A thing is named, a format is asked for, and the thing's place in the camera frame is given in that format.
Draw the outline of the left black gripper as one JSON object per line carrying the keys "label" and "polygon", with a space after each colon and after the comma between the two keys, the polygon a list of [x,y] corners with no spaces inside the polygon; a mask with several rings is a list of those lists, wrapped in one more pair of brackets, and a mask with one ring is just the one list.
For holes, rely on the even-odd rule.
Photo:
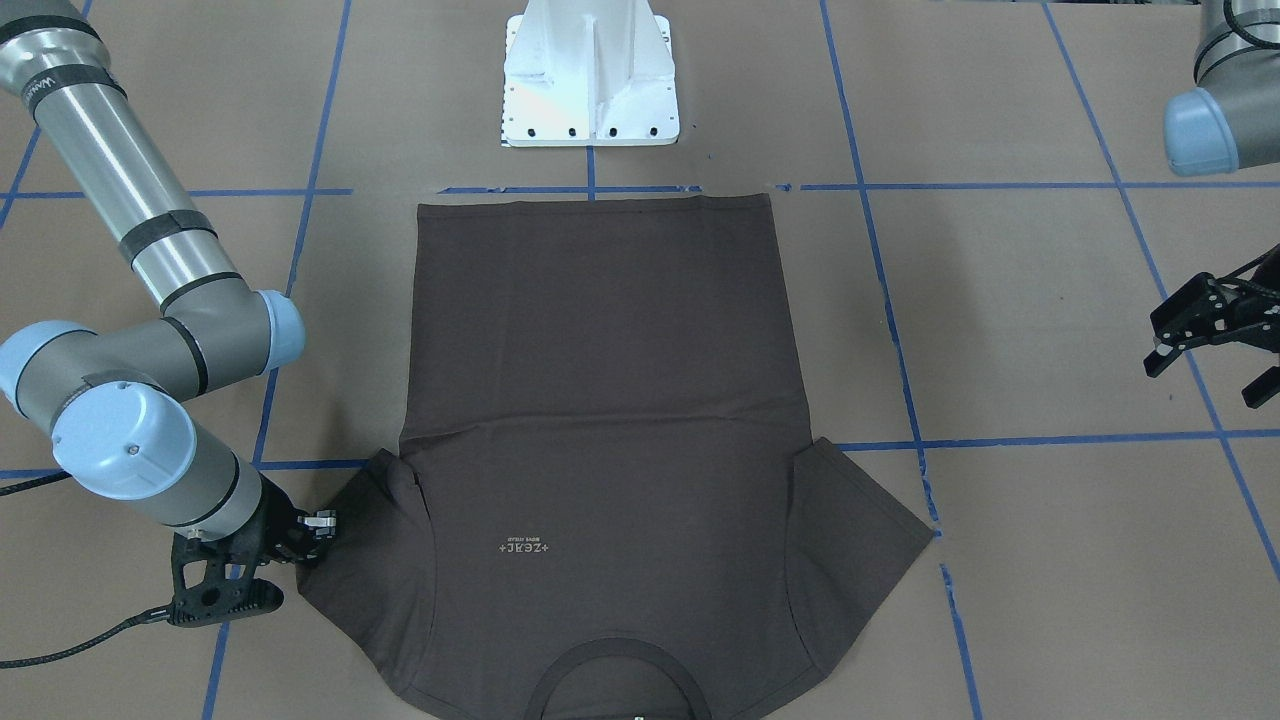
{"label": "left black gripper", "polygon": [[[1160,304],[1149,320],[1155,346],[1144,357],[1148,378],[1166,372],[1183,352],[1203,346],[1248,345],[1277,351],[1279,246],[1226,275],[1202,272]],[[1280,391],[1280,366],[1242,388],[1242,402],[1260,409]]]}

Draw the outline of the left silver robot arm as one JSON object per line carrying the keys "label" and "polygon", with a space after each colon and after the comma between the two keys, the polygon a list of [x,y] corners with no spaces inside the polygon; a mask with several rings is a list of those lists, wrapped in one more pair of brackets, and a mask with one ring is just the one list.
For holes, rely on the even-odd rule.
{"label": "left silver robot arm", "polygon": [[[1179,177],[1225,176],[1279,160],[1279,5],[1202,1],[1196,87],[1167,101],[1164,149]],[[1224,275],[1199,273],[1151,314],[1156,378],[1193,348],[1279,351],[1279,250]]]}

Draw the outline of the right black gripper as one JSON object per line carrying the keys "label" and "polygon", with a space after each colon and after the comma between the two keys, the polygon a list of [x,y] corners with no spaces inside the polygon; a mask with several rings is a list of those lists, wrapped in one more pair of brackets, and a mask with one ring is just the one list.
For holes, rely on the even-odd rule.
{"label": "right black gripper", "polygon": [[335,536],[337,525],[335,511],[307,514],[283,489],[266,486],[239,530],[215,541],[174,539],[168,623],[211,626],[276,611],[285,593],[257,578],[257,569],[271,562],[316,562],[323,555],[323,536]]}

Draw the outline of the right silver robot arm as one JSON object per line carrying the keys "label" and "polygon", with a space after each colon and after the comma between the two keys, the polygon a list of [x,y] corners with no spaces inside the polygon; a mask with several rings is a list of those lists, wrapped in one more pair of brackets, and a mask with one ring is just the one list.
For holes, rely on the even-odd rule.
{"label": "right silver robot arm", "polygon": [[206,626],[273,612],[270,562],[316,561],[334,512],[308,514],[186,402],[303,351],[291,299],[238,273],[131,108],[99,32],[69,1],[3,4],[3,90],[15,96],[102,218],[157,316],[100,333],[40,322],[3,342],[3,393],[88,492],[173,534],[173,597],[148,623]]}

